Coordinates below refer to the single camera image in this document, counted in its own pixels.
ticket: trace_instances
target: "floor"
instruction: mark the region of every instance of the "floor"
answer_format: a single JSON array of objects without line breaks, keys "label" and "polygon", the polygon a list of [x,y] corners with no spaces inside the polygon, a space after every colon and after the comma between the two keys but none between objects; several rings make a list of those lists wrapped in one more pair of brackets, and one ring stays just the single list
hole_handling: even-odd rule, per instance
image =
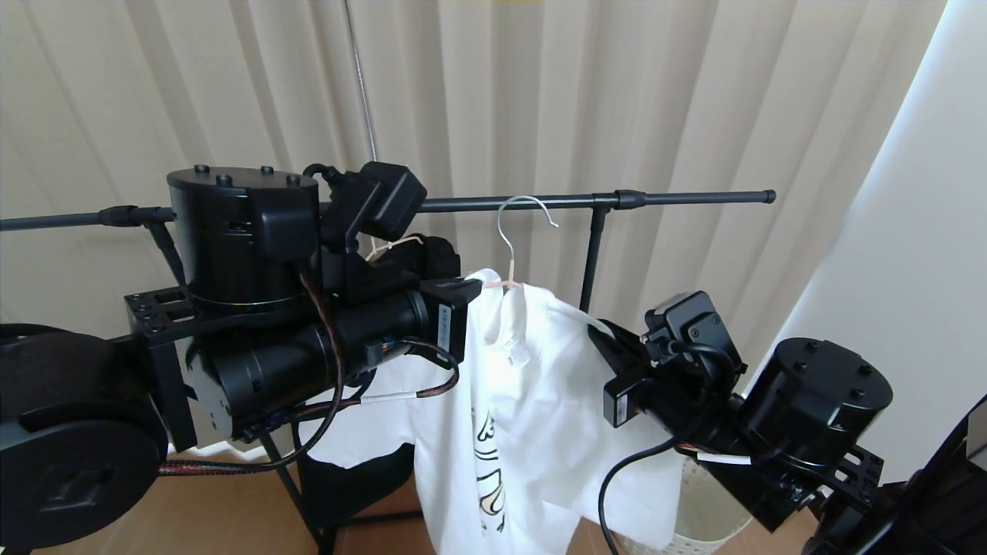
[{"label": "floor", "polygon": [[[409,482],[364,514],[413,511],[415,485]],[[796,515],[769,534],[747,526],[718,555],[798,555],[815,528],[810,514]],[[311,537],[273,473],[233,477],[158,480],[129,513],[103,530],[37,555],[304,554],[315,555]],[[431,555],[420,519],[367,524],[341,530],[337,555],[402,553]],[[605,555],[599,527],[584,521],[568,555]]]}]

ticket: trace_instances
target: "metal hanger hook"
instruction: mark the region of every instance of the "metal hanger hook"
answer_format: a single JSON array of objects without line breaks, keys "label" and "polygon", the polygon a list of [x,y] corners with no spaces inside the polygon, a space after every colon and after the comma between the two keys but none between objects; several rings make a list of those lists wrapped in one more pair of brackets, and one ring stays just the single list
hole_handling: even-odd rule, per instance
[{"label": "metal hanger hook", "polygon": [[549,220],[549,223],[552,224],[552,227],[559,227],[559,224],[552,219],[552,214],[549,213],[549,209],[547,206],[545,206],[545,203],[541,202],[537,198],[534,198],[530,195],[519,195],[517,197],[511,197],[505,200],[503,204],[501,204],[500,207],[496,210],[496,230],[498,233],[500,233],[500,238],[503,239],[503,242],[507,243],[507,248],[510,249],[511,261],[514,260],[514,245],[510,242],[510,239],[507,239],[507,236],[503,234],[503,227],[500,224],[500,217],[503,215],[503,210],[507,208],[507,205],[511,204],[512,202],[515,202],[516,200],[532,200],[533,202],[537,203],[539,206],[542,207],[542,211],[545,212],[545,218]]}]

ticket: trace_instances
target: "white basket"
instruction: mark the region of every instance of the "white basket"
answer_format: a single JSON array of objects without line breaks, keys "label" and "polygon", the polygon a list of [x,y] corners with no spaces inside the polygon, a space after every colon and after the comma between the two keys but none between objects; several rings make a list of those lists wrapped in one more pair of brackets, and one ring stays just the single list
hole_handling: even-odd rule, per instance
[{"label": "white basket", "polygon": [[623,536],[618,541],[630,555],[708,555],[720,549],[750,520],[750,513],[716,478],[692,459],[686,459],[672,542],[657,550]]}]

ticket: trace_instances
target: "black fabric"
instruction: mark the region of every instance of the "black fabric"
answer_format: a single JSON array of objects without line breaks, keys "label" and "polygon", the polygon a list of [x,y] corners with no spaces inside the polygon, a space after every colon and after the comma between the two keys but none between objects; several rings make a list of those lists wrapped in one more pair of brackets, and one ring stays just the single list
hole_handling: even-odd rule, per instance
[{"label": "black fabric", "polygon": [[[460,258],[451,243],[441,237],[416,236],[423,244],[407,241],[395,245],[379,260],[396,263],[422,280],[457,278],[461,274]],[[376,370],[364,372],[349,385],[365,390],[375,373]],[[358,411],[359,407],[349,410]],[[297,443],[297,428],[293,427],[292,432]],[[414,461],[415,447],[410,443],[352,468],[320,462],[308,455],[299,457],[298,478],[305,512],[319,527],[340,525],[407,482]]]}]

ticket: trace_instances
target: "curtain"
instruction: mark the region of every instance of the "curtain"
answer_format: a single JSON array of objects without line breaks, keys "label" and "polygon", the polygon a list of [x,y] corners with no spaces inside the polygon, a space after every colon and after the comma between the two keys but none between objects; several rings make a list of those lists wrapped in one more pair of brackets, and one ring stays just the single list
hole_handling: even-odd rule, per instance
[{"label": "curtain", "polygon": [[[590,312],[708,291],[759,360],[869,170],[944,1],[2,2],[3,217],[169,205],[194,163],[405,164],[431,197],[774,189],[607,219]],[[578,302],[588,210],[504,216],[518,277]],[[492,214],[420,216],[466,271]],[[0,316],[111,337],[169,286],[143,230],[0,237]]]}]

